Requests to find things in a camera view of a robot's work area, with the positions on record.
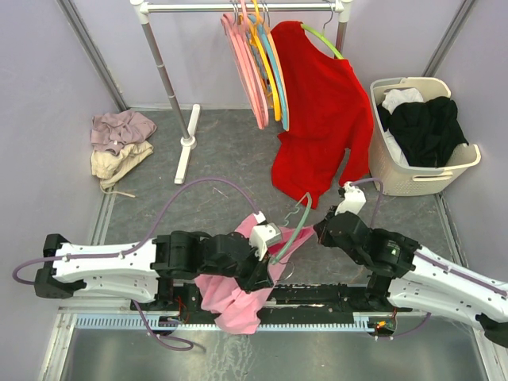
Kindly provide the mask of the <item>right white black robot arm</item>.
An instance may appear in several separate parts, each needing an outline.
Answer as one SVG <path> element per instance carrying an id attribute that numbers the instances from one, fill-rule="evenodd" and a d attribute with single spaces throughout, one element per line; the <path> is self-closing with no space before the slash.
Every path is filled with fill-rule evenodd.
<path id="1" fill-rule="evenodd" d="M 440 315 L 507 346 L 506 283 L 454 264 L 401 233 L 372 229 L 351 212 L 328 213 L 314 231 L 320 244 L 341 249 L 371 272 L 364 291 L 371 309 L 391 305 Z"/>

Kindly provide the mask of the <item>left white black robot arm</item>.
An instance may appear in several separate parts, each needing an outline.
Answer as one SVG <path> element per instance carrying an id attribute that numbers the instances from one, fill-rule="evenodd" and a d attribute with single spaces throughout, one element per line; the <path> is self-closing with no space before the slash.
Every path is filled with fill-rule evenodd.
<path id="1" fill-rule="evenodd" d="M 172 280 L 200 275 L 233 279 L 247 292 L 271 288 L 267 258 L 238 232 L 211 236 L 204 232 L 174 231 L 145 243 L 83 246 L 59 234 L 46 237 L 47 261 L 35 277 L 41 298 L 70 298 L 77 291 L 151 303 L 166 310 L 175 302 Z"/>

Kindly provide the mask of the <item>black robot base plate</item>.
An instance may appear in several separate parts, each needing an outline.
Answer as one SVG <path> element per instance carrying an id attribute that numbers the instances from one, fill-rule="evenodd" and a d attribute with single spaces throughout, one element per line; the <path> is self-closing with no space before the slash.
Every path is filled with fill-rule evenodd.
<path id="1" fill-rule="evenodd" d="M 349 323 L 353 314 L 393 314 L 396 308 L 386 298 L 369 294 L 367 287 L 345 284 L 279 285 L 258 312 L 260 323 Z M 171 287 L 166 295 L 154 302 L 141 303 L 145 312 L 177 313 L 186 323 L 214 323 L 219 314 L 201 307 L 198 287 L 186 283 Z"/>

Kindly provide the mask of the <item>teal wavy hanger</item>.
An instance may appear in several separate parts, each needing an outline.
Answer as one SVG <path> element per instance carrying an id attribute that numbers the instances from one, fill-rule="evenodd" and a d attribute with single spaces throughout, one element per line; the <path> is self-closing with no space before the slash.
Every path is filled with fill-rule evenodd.
<path id="1" fill-rule="evenodd" d="M 278 251 L 276 254 L 272 254 L 271 252 L 269 252 L 271 254 L 270 265 L 275 266 L 276 264 L 279 264 L 279 265 L 283 266 L 279 277 L 277 279 L 273 280 L 274 285 L 278 285 L 282 281 L 288 280 L 294 274 L 294 271 L 296 268 L 294 262 L 292 262 L 291 260 L 283 261 L 283 259 L 287 256 L 289 249 L 291 248 L 293 243 L 296 241 L 296 239 L 300 235 L 300 232 L 303 230 L 306 220 L 310 214 L 310 209 L 311 209 L 311 204 L 312 204 L 313 199 L 312 199 L 309 192 L 306 192 L 298 200 L 298 202 L 294 205 L 294 209 L 286 215 L 286 217 L 283 220 L 284 223 L 282 224 L 282 227 L 284 227 L 284 228 L 286 228 L 288 226 L 288 224 L 290 222 L 291 215 L 296 215 L 299 213 L 299 211 L 301 209 L 301 205 L 303 204 L 304 200 L 306 200 L 305 209 L 302 213 L 302 216 L 301 216 L 298 224 L 296 225 L 296 228 L 292 230 L 292 234 L 291 234 L 290 238 L 287 241 L 280 241 L 277 243 L 277 244 L 282 244 L 283 246 L 280 249 L 280 251 Z M 291 272 L 286 277 L 283 277 L 283 273 L 286 270 L 288 264 L 290 264 L 292 266 Z"/>

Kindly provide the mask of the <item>pink t shirt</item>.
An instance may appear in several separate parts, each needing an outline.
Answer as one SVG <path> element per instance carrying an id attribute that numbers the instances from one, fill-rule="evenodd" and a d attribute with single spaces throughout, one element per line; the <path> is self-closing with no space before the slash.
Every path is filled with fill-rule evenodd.
<path id="1" fill-rule="evenodd" d="M 235 232 L 249 238 L 256 222 L 255 214 L 250 214 L 237 226 Z M 294 229 L 282 227 L 281 231 L 283 241 L 269 248 L 271 254 L 278 254 L 282 250 L 291 238 Z M 291 255 L 311 237 L 315 236 L 316 234 L 311 226 L 303 227 L 285 253 L 283 263 L 269 265 L 270 276 L 275 281 L 279 281 L 289 264 Z M 213 314 L 219 314 L 214 321 L 220 329 L 231 334 L 254 334 L 256 332 L 261 324 L 257 314 L 268 300 L 273 287 L 246 293 L 240 289 L 234 278 L 219 275 L 200 275 L 194 281 L 202 296 L 202 309 Z"/>

